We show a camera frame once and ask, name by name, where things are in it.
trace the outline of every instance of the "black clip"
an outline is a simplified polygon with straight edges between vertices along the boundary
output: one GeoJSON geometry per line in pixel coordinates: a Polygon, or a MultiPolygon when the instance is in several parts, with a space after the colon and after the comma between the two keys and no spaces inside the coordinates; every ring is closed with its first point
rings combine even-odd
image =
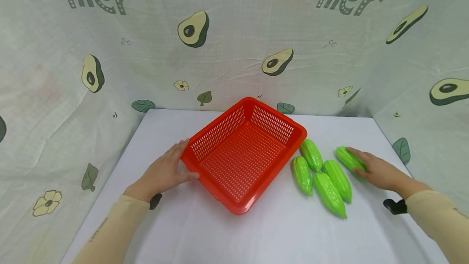
{"type": "Polygon", "coordinates": [[[383,205],[394,215],[407,213],[407,205],[405,204],[404,199],[397,203],[392,199],[386,199],[383,201],[383,205]]]}
{"type": "Polygon", "coordinates": [[[158,203],[160,202],[161,198],[163,198],[163,195],[161,194],[156,194],[155,196],[153,196],[153,198],[151,198],[149,202],[149,209],[154,210],[156,206],[158,206],[158,203]]]}

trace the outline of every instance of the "finger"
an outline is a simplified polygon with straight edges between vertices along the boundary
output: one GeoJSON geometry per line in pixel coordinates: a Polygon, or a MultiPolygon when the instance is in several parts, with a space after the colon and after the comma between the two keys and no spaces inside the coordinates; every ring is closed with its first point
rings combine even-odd
{"type": "Polygon", "coordinates": [[[181,159],[182,153],[184,153],[184,150],[188,144],[189,139],[181,140],[181,142],[179,142],[178,146],[176,147],[176,150],[171,154],[171,159],[176,161],[181,159]]]}
{"type": "Polygon", "coordinates": [[[369,172],[366,172],[366,171],[364,171],[363,169],[360,169],[360,168],[354,168],[354,169],[352,169],[352,171],[356,175],[358,175],[359,177],[364,178],[365,180],[368,180],[368,177],[370,175],[369,172]]]}
{"type": "Polygon", "coordinates": [[[173,155],[173,153],[175,152],[175,150],[177,149],[177,146],[178,144],[174,144],[171,148],[169,148],[166,153],[164,153],[164,157],[170,157],[171,155],[173,155]]]}
{"type": "Polygon", "coordinates": [[[352,147],[346,147],[345,149],[347,149],[350,153],[360,158],[363,161],[363,163],[365,163],[365,165],[368,166],[368,162],[370,161],[370,156],[352,147]]]}
{"type": "Polygon", "coordinates": [[[370,152],[363,152],[363,153],[365,153],[365,154],[366,154],[368,157],[370,157],[370,158],[377,158],[376,156],[374,156],[374,155],[373,155],[372,153],[370,153],[370,152]]]}
{"type": "Polygon", "coordinates": [[[198,180],[200,175],[197,172],[185,172],[184,174],[178,175],[178,183],[186,183],[191,180],[198,180]]]}

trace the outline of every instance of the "toy bitter gourd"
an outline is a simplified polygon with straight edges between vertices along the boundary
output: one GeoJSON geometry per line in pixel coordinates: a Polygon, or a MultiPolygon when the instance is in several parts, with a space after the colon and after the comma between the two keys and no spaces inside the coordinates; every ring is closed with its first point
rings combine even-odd
{"type": "Polygon", "coordinates": [[[314,186],[327,209],[333,214],[346,219],[344,201],[334,184],[332,184],[331,178],[323,172],[318,172],[314,175],[314,186]]]}
{"type": "Polygon", "coordinates": [[[299,188],[308,196],[313,195],[313,178],[308,163],[302,156],[293,158],[293,175],[299,188]]]}
{"type": "Polygon", "coordinates": [[[301,155],[308,162],[309,168],[315,172],[320,172],[322,168],[322,157],[321,153],[318,150],[318,147],[313,143],[313,141],[306,139],[300,146],[301,155]]]}
{"type": "Polygon", "coordinates": [[[348,152],[347,149],[345,149],[345,147],[343,147],[343,146],[338,147],[335,150],[335,156],[337,157],[337,159],[339,159],[340,162],[342,162],[342,164],[346,168],[348,168],[349,171],[352,172],[352,174],[355,174],[353,172],[353,169],[355,169],[355,168],[359,168],[359,169],[362,169],[364,171],[368,171],[366,166],[363,164],[363,162],[358,157],[356,157],[352,153],[348,152]]]}
{"type": "Polygon", "coordinates": [[[349,204],[352,203],[351,183],[348,181],[339,163],[334,160],[326,160],[324,162],[324,173],[331,178],[332,184],[342,199],[349,204]]]}

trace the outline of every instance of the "white tabletop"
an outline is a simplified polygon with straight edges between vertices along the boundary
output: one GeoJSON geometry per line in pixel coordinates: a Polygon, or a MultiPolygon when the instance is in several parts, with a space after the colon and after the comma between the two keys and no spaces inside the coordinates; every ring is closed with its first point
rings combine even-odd
{"type": "MultiPolygon", "coordinates": [[[[191,137],[221,112],[151,110],[139,125],[62,260],[71,263],[129,184],[170,146],[191,137]]],[[[338,146],[366,150],[408,174],[373,119],[291,115],[308,131],[323,159],[338,146]]],[[[163,194],[138,228],[125,263],[447,263],[408,214],[392,215],[383,200],[395,193],[357,181],[347,220],[332,215],[315,193],[303,196],[290,167],[244,215],[233,215],[197,181],[163,194]]]]}

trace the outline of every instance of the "red plastic basket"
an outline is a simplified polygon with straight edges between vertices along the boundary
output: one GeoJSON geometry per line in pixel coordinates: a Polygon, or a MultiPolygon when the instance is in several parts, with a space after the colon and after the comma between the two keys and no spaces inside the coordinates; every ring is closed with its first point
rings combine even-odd
{"type": "Polygon", "coordinates": [[[305,140],[306,129],[247,97],[194,135],[182,154],[189,171],[234,214],[247,212],[305,140]]]}

